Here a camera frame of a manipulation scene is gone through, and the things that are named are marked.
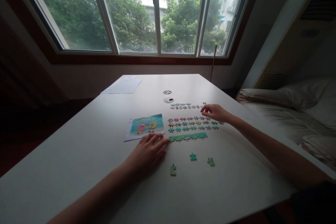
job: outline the tree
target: tree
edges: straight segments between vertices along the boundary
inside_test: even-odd
[[[145,6],[106,0],[120,50],[155,51],[156,38]],[[44,0],[71,49],[110,50],[96,0]]]
[[[156,51],[153,23],[145,6],[136,0],[105,0],[119,50]]]
[[[194,52],[200,2],[201,0],[167,0],[167,11],[161,20],[164,52]],[[214,29],[219,23],[220,8],[220,0],[210,0],[202,45],[205,53],[213,53],[216,44],[219,48],[225,42],[224,30]]]

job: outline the puzzle box picture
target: puzzle box picture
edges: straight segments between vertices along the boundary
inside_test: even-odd
[[[162,114],[131,119],[127,127],[125,141],[139,139],[149,133],[164,133]]]

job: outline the white table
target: white table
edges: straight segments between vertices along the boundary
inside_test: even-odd
[[[45,223],[125,160],[139,140],[123,142],[130,118],[201,116],[174,103],[218,103],[263,132],[269,125],[202,76],[141,75],[134,94],[101,94],[0,179],[0,223]],[[295,188],[231,125],[208,138],[173,142],[150,178],[132,191],[111,223],[228,223],[288,199]],[[190,161],[191,153],[197,161]],[[213,158],[210,167],[207,158]],[[177,176],[170,176],[170,166]]]

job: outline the air conditioner vent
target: air conditioner vent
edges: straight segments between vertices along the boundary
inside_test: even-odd
[[[288,79],[288,74],[282,73],[265,73],[261,81],[258,83],[258,89],[276,90],[283,87]]]
[[[336,0],[311,0],[301,20],[332,21],[336,17]]]

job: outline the air conditioner unit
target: air conditioner unit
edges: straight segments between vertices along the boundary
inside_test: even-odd
[[[243,88],[278,89],[335,25],[336,0],[287,0]]]

